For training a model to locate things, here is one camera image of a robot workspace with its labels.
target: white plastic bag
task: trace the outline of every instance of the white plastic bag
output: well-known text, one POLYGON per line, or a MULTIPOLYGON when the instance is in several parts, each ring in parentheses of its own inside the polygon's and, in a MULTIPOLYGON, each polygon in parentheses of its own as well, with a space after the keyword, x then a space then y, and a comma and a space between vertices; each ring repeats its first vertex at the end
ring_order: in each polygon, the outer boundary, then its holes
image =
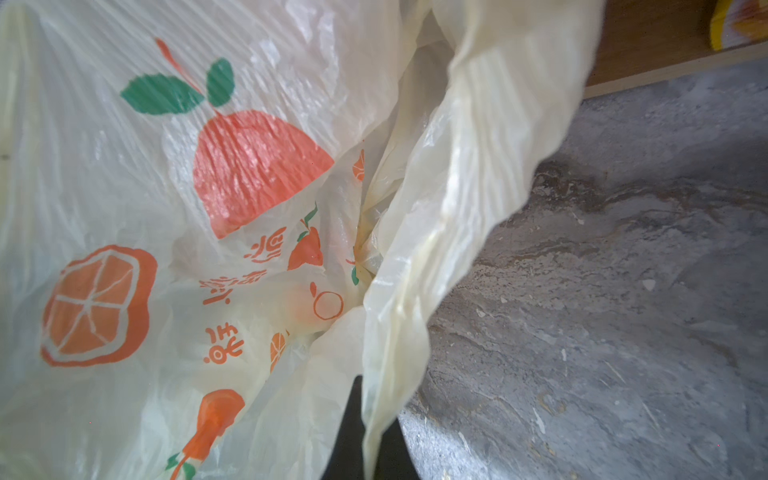
POLYGON ((0 474, 314 480, 362 373, 371 478, 601 6, 6 2, 0 474))

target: stone floor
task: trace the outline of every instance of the stone floor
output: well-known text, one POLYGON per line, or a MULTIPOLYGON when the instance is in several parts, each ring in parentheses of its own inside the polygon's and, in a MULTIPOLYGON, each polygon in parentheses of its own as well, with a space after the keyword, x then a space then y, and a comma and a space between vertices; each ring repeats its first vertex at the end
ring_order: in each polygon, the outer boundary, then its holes
POLYGON ((422 478, 768 478, 768 59, 585 101, 430 324, 422 478))

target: beige trim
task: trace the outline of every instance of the beige trim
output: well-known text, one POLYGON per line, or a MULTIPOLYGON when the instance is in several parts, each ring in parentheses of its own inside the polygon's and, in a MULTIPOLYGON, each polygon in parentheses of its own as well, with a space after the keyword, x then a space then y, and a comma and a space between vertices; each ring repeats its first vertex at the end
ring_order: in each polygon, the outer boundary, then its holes
POLYGON ((730 50, 713 53, 712 55, 698 58, 697 60, 685 61, 677 65, 670 65, 669 67, 644 71, 643 73, 631 75, 630 77, 606 81, 605 83, 597 85, 590 85, 584 89, 584 98, 599 97, 600 95, 627 90, 628 88, 640 87, 642 85, 656 83, 657 81, 671 80, 698 71, 736 65, 745 61, 757 60, 762 57, 768 57, 768 41, 731 48, 730 50))

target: wrinkled plastic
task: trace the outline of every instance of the wrinkled plastic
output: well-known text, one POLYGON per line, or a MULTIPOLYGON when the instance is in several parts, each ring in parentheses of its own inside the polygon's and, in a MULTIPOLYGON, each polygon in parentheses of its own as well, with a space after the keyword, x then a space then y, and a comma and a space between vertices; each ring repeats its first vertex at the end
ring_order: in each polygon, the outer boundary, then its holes
POLYGON ((366 475, 602 2, 6 2, 0 476, 366 475))

